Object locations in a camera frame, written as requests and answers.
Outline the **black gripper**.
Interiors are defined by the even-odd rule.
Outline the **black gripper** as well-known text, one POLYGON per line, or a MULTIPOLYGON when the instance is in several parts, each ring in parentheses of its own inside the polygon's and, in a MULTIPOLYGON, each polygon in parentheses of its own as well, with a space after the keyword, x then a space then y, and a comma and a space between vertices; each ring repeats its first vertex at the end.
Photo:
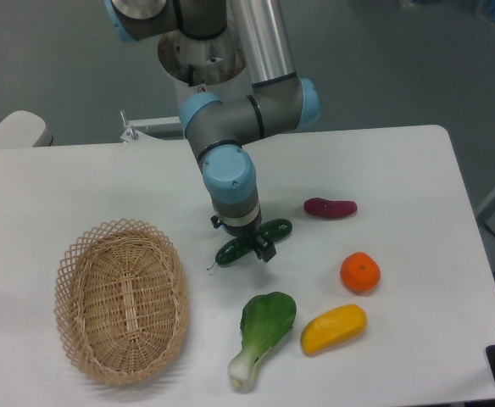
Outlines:
POLYGON ((214 229, 223 228, 233 237, 248 238, 257 258, 268 263, 275 257, 276 249, 270 238, 260 234, 261 220, 261 214, 236 218, 213 215, 210 218, 214 229))

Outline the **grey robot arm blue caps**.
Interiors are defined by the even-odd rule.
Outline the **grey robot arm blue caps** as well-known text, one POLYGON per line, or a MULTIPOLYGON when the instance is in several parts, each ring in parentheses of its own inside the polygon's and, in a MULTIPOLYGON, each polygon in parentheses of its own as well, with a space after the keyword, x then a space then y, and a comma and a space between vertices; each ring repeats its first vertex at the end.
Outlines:
POLYGON ((314 123, 320 101, 298 76, 277 1, 108 1, 125 42, 159 38, 159 60, 189 96, 179 120, 214 206, 212 223, 275 256, 260 230, 256 170, 245 146, 314 123))

